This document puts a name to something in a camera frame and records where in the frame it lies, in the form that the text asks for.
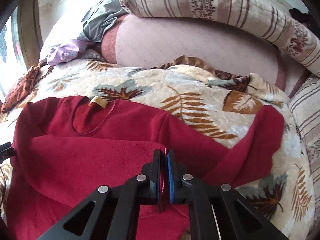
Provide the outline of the red knit sweater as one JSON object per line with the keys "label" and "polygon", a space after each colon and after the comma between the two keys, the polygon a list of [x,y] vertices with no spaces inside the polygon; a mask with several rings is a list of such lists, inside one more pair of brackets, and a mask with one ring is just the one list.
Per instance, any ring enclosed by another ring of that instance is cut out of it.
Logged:
{"label": "red knit sweater", "polygon": [[119,186],[173,150],[209,185],[232,187],[267,176],[284,118],[263,106],[246,135],[227,148],[161,109],[116,100],[103,108],[83,96],[28,103],[15,126],[7,224],[14,239],[37,239],[101,185]]}

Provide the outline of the orange floral folded cloth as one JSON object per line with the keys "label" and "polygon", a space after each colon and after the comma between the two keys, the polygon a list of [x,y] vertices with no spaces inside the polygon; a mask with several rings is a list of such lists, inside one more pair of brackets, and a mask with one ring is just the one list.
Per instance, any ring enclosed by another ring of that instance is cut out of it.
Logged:
{"label": "orange floral folded cloth", "polygon": [[8,113],[11,111],[21,100],[30,94],[33,90],[34,83],[40,66],[31,66],[28,72],[9,90],[5,101],[1,107],[1,113]]}

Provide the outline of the leaf-patterned cream blanket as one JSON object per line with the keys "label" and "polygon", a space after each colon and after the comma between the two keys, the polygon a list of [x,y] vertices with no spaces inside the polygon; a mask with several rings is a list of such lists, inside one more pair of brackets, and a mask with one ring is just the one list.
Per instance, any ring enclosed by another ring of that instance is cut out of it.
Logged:
{"label": "leaf-patterned cream blanket", "polygon": [[[90,105],[103,108],[124,100],[161,109],[227,148],[246,135],[261,107],[274,107],[284,118],[284,131],[280,149],[272,156],[271,171],[235,188],[287,238],[306,239],[315,212],[309,160],[289,109],[289,98],[258,74],[223,80],[187,64],[144,69],[72,60],[55,66],[52,72],[40,68],[30,94],[4,115],[1,132],[13,143],[16,122],[26,104],[71,96],[87,97]],[[8,173],[7,224],[11,160],[4,169]]]}

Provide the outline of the purple floral cloth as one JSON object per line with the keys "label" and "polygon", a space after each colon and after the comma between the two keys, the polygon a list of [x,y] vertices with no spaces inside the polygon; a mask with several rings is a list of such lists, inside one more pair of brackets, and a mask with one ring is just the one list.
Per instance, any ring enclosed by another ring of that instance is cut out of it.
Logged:
{"label": "purple floral cloth", "polygon": [[49,66],[66,63],[75,59],[80,53],[86,51],[89,42],[81,40],[68,40],[50,48],[46,62]]}

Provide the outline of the striped floral bed sheet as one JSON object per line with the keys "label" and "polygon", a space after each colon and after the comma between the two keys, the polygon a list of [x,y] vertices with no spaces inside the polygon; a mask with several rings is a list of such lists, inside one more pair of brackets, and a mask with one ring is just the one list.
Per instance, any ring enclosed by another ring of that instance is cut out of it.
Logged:
{"label": "striped floral bed sheet", "polygon": [[315,223],[319,222],[319,77],[308,77],[289,103],[310,162],[315,194]]}

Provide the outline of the grey-blue crumpled garment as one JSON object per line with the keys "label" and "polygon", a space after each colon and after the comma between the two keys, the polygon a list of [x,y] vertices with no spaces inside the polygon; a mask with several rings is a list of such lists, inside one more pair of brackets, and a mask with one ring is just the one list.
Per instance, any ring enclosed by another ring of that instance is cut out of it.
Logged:
{"label": "grey-blue crumpled garment", "polygon": [[115,25],[118,18],[126,14],[119,0],[99,1],[81,20],[82,31],[77,40],[101,42],[105,33]]}

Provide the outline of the pink quilted pillow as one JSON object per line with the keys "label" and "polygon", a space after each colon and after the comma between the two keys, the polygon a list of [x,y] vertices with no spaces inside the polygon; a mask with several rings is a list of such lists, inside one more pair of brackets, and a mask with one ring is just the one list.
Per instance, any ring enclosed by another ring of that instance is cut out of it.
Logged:
{"label": "pink quilted pillow", "polygon": [[103,58],[124,67],[151,68],[179,56],[202,59],[215,70],[247,75],[285,89],[286,71],[280,52],[246,31],[194,18],[119,18],[101,42]]}

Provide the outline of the striped floral bolster pillow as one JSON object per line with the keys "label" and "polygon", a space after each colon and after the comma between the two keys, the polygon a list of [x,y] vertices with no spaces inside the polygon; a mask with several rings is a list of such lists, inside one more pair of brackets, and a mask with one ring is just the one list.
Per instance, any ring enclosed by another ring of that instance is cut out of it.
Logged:
{"label": "striped floral bolster pillow", "polygon": [[259,0],[119,0],[138,17],[188,17],[224,23],[275,44],[319,76],[319,38],[307,27]]}

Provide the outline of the black garment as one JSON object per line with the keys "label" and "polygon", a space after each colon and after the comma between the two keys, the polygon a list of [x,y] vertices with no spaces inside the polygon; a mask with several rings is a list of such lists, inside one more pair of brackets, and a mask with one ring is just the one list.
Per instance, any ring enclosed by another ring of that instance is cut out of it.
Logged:
{"label": "black garment", "polygon": [[297,8],[292,8],[289,10],[289,12],[292,18],[294,18],[301,24],[305,25],[308,29],[315,30],[318,27],[317,22],[315,21],[314,17],[310,14],[310,12],[302,13]]}

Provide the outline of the wooden window frame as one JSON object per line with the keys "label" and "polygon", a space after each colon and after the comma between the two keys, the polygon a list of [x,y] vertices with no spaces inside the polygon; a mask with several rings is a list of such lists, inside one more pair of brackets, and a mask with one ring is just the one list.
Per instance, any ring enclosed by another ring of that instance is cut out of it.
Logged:
{"label": "wooden window frame", "polygon": [[23,70],[38,65],[43,39],[39,0],[22,0],[11,15],[11,36],[17,62]]}

